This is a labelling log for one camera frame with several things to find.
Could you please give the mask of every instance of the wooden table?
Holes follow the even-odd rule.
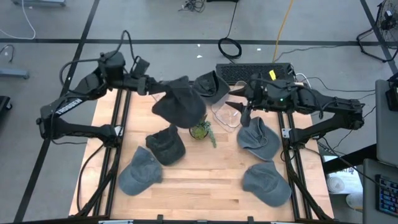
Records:
[[[116,91],[113,91],[98,100],[92,125],[110,124],[115,97]],[[130,163],[137,147],[146,145],[146,136],[169,126],[169,123],[160,116],[151,113],[154,103],[155,99],[152,96],[132,94],[118,175]],[[277,113],[256,111],[252,113],[252,117],[255,116],[262,117],[268,127],[277,134],[280,133]],[[207,118],[212,123],[217,148],[213,148],[209,138],[195,140],[187,129],[178,129],[187,150],[185,157],[173,166],[163,166],[163,182],[152,185],[137,196],[124,194],[116,184],[111,218],[154,220],[158,214],[163,214],[165,220],[245,221],[248,216],[254,217],[255,221],[294,220],[290,200],[283,206],[272,208],[252,193],[242,190],[244,172],[248,167],[262,161],[238,146],[236,135],[239,128],[233,133],[226,132],[213,120],[210,109]],[[309,115],[296,113],[294,121],[297,128],[312,125]],[[83,162],[100,145],[98,139],[90,139]],[[313,140],[308,142],[307,147],[318,151],[317,144]],[[280,174],[287,179],[285,163],[279,156],[281,150],[282,147],[275,155],[274,162]],[[325,213],[333,217],[320,157],[307,150],[301,150],[301,156],[308,191]],[[85,169],[82,177],[81,206],[87,202],[98,186],[103,157],[104,150],[97,154]],[[108,191],[105,190],[100,214],[104,212],[107,195]],[[300,193],[297,198],[300,216],[303,218],[305,213]],[[70,214],[76,212],[75,192]]]

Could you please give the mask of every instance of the yellow cable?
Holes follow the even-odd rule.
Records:
[[[285,17],[284,17],[284,21],[282,22],[282,25],[281,25],[281,27],[279,29],[278,38],[276,38],[276,45],[275,45],[274,57],[272,58],[272,63],[275,62],[276,55],[278,53],[279,38],[280,38],[280,35],[282,34],[282,30],[284,29],[284,26],[285,26],[285,23],[286,23],[286,19],[287,19],[287,16],[289,15],[289,12],[290,12],[291,8],[292,8],[293,2],[294,2],[294,0],[290,0],[289,8],[287,9],[287,12],[286,12]]]

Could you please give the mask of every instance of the black keyboard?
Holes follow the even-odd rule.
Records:
[[[251,75],[261,73],[264,77],[268,76],[273,70],[276,79],[286,79],[294,81],[295,73],[290,63],[236,63],[236,64],[217,64],[216,72],[219,77],[230,85],[235,85],[238,81],[248,82]]]
[[[376,209],[398,217],[398,180],[376,175]]]

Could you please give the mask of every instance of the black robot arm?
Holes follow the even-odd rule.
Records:
[[[358,100],[347,100],[325,96],[316,90],[287,80],[269,81],[261,75],[253,75],[251,81],[242,89],[231,91],[230,95],[248,99],[247,105],[226,102],[242,113],[241,124],[248,126],[253,110],[310,114],[319,111],[335,115],[311,127],[283,129],[283,137],[289,139],[290,146],[303,148],[310,138],[323,137],[326,133],[339,129],[357,130],[364,124],[362,108]]]
[[[122,53],[109,52],[101,54],[98,67],[83,78],[74,90],[61,96],[53,103],[40,109],[37,119],[42,138],[59,139],[64,136],[98,138],[107,147],[119,144],[118,127],[110,124],[101,127],[70,124],[60,118],[87,100],[97,100],[107,90],[123,89],[138,92],[140,95],[161,93],[167,90],[165,85],[145,75],[149,63],[138,57],[130,72],[125,72],[125,61]]]

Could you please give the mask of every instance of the yellow tag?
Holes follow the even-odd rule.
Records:
[[[269,71],[269,76],[271,77],[271,80],[274,81],[276,79],[275,72],[273,70]]]

